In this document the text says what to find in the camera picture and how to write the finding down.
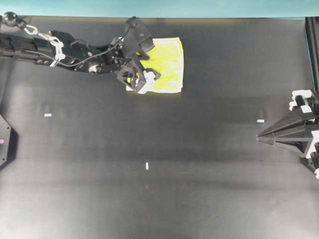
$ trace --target black mat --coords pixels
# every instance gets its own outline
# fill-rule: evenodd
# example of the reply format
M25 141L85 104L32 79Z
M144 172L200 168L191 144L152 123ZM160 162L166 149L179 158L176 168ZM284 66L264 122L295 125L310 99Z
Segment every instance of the black mat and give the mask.
M31 23L102 45L124 21ZM144 22L154 38L180 37L182 93L135 95L114 75L0 60L0 114L17 134L0 171L0 238L318 238L319 181L255 139L292 90L312 87L305 22Z

